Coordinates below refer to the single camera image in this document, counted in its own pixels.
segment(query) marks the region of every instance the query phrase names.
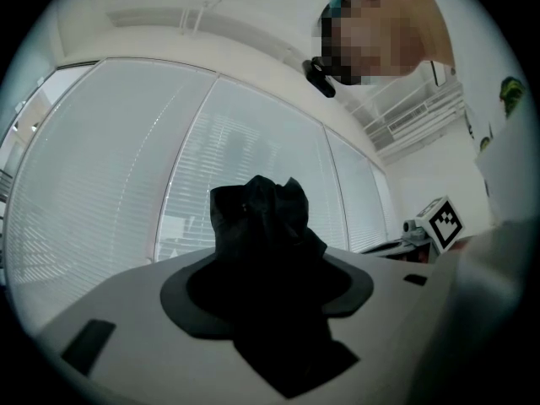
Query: white box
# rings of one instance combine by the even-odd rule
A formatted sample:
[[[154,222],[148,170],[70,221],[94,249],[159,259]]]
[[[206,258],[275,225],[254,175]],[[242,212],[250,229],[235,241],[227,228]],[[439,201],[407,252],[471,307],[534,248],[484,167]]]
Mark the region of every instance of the white box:
[[[433,200],[416,215],[414,222],[433,239],[439,253],[448,251],[465,228],[448,197]]]

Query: white venetian blind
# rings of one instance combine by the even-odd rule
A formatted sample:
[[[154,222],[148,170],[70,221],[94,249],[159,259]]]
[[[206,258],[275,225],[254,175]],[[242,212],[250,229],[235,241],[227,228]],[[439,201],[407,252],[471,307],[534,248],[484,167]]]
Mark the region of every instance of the white venetian blind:
[[[8,208],[8,284],[39,330],[110,276],[142,266],[178,146],[214,75],[140,60],[101,63],[36,132]]]
[[[370,162],[334,133],[327,134],[343,194],[350,251],[385,242],[385,221]]]
[[[386,179],[385,174],[373,164],[371,164],[371,170],[373,171],[375,183],[381,198],[382,212],[385,216],[387,238],[388,240],[398,239],[402,233],[397,223],[396,212],[394,210],[392,196],[390,195],[390,188],[388,187],[388,180]]]
[[[214,245],[210,191],[261,175],[294,177],[309,201],[309,226],[347,248],[343,206],[322,126],[295,108],[220,78],[196,117],[176,164],[159,228],[157,259]]]

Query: white shirt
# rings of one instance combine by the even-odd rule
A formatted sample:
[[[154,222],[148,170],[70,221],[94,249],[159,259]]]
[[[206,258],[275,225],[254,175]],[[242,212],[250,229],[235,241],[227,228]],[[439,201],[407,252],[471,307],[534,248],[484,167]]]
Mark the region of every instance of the white shirt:
[[[450,36],[494,214],[501,221],[538,217],[540,128],[520,65],[478,0],[435,1]]]

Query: white ceiling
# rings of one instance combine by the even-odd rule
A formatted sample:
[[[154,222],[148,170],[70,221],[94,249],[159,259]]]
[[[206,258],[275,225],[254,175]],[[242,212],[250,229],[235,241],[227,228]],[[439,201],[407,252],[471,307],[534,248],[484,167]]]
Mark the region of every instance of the white ceiling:
[[[206,0],[200,30],[245,43],[257,48],[296,70],[313,55],[311,31],[328,0]],[[58,20],[64,51],[81,46],[92,25],[93,34],[126,25],[178,25],[184,7],[192,8],[188,27],[196,22],[205,0],[60,0]],[[73,25],[79,24],[80,30]],[[63,29],[70,25],[70,31]],[[389,86],[338,85],[337,99],[367,125],[380,115],[398,116],[430,97],[437,87],[431,66],[421,65],[406,78]]]

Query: person's neck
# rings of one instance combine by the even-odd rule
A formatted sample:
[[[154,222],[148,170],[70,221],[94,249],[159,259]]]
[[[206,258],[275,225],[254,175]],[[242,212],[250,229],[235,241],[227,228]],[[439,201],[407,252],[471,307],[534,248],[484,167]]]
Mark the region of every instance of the person's neck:
[[[413,27],[423,45],[424,60],[455,67],[445,20],[435,0],[404,0]]]

